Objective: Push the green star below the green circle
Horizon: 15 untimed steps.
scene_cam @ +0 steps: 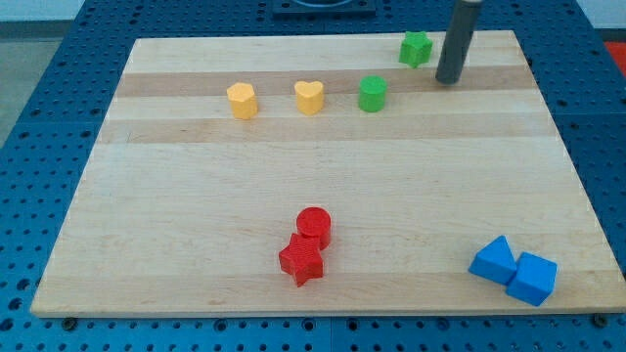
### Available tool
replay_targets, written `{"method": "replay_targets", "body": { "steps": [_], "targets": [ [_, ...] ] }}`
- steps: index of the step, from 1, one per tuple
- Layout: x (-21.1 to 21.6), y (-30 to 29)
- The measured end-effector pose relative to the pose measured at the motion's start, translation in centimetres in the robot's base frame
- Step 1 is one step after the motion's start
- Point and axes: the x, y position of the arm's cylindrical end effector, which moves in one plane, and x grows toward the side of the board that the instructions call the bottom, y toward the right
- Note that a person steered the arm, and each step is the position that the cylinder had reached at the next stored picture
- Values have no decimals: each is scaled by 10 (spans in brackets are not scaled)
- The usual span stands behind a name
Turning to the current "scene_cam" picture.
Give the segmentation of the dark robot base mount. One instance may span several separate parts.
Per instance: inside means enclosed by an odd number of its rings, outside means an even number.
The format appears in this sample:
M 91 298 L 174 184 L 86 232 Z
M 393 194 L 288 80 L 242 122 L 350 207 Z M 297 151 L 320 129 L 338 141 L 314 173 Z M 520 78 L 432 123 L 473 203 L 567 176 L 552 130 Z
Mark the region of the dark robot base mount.
M 271 0 L 274 17 L 374 15 L 376 0 Z

